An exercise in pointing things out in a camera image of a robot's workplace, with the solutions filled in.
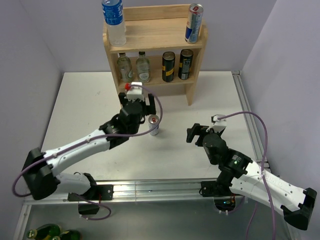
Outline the Red Bull can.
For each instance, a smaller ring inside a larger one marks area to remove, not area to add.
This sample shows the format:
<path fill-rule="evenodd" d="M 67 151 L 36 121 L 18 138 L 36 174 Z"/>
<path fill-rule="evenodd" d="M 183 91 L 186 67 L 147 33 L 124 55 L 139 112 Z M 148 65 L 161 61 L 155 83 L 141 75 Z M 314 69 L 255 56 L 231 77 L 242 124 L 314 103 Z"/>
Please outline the Red Bull can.
<path fill-rule="evenodd" d="M 148 117 L 148 126 L 149 130 L 151 130 L 151 136 L 156 136 L 159 133 L 159 120 L 160 118 L 155 114 Z"/>
<path fill-rule="evenodd" d="M 189 44 L 195 44 L 198 41 L 203 12 L 203 6 L 197 3 L 191 4 L 188 8 L 185 41 Z"/>

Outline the clear glass bottle green cap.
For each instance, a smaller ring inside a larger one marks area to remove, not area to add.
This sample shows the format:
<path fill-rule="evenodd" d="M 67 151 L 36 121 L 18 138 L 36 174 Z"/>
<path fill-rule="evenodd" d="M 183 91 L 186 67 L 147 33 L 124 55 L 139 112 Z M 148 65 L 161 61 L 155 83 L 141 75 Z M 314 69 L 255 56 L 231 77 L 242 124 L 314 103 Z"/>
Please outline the clear glass bottle green cap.
<path fill-rule="evenodd" d="M 117 60 L 121 79 L 124 83 L 131 83 L 134 78 L 131 60 L 125 53 L 119 53 Z"/>

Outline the clear glass bottle front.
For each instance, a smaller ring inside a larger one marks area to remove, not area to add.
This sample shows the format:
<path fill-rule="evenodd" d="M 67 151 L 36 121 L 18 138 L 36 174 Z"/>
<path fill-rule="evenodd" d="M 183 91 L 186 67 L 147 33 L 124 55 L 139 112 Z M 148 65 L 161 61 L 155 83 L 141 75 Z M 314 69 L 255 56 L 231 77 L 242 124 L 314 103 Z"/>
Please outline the clear glass bottle front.
<path fill-rule="evenodd" d="M 139 51 L 138 55 L 139 57 L 136 60 L 137 78 L 141 83 L 145 84 L 151 79 L 150 61 L 144 51 Z"/>

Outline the black can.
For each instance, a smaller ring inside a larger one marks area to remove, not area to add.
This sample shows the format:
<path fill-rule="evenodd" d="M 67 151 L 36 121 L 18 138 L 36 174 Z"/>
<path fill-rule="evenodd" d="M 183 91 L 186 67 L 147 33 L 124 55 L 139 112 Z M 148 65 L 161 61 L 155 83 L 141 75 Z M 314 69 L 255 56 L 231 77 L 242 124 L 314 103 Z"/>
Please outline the black can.
<path fill-rule="evenodd" d="M 166 51 L 162 55 L 162 80 L 169 83 L 174 79 L 176 55 L 172 51 Z"/>
<path fill-rule="evenodd" d="M 178 77 L 181 80 L 187 80 L 190 76 L 193 55 L 194 53 L 191 49 L 182 49 L 180 52 Z"/>

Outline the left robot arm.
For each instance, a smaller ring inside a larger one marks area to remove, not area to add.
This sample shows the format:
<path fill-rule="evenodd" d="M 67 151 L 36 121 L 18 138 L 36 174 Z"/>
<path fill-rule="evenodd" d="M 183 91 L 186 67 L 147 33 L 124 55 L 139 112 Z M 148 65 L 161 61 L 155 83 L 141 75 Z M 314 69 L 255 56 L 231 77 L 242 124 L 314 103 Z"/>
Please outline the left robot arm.
<path fill-rule="evenodd" d="M 71 193 L 86 200 L 96 197 L 98 186 L 89 173 L 70 174 L 64 170 L 141 136 L 138 132 L 140 125 L 147 116 L 157 112 L 155 104 L 159 99 L 152 93 L 144 97 L 142 93 L 121 92 L 118 97 L 122 104 L 119 113 L 92 133 L 56 149 L 41 151 L 37 147 L 29 151 L 19 175 L 29 189 L 23 197 L 31 196 L 36 201 L 54 193 Z"/>

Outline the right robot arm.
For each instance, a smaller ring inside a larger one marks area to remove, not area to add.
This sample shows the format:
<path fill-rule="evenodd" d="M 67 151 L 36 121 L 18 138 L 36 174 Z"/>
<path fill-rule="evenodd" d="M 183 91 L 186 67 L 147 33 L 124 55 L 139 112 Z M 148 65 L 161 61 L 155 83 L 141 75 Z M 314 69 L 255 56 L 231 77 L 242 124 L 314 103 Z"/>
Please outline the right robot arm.
<path fill-rule="evenodd" d="M 262 171 L 261 166 L 249 156 L 227 146 L 221 133 L 209 126 L 195 123 L 187 129 L 186 142 L 202 147 L 211 165 L 220 174 L 216 180 L 201 182 L 203 197 L 224 197 L 232 194 L 251 198 L 273 209 L 291 226 L 308 229 L 317 192 L 312 188 L 294 186 L 272 173 Z"/>

